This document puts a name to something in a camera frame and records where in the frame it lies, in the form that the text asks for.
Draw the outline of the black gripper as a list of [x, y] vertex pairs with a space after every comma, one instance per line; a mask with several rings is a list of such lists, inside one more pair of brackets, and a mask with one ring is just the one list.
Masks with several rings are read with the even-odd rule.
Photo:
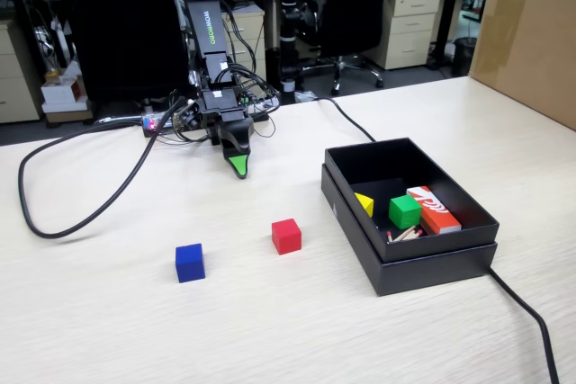
[[238, 179], [245, 179], [254, 122], [239, 106], [235, 91], [232, 88], [202, 91], [199, 110], [201, 126], [207, 130], [212, 144], [221, 143], [224, 159]]

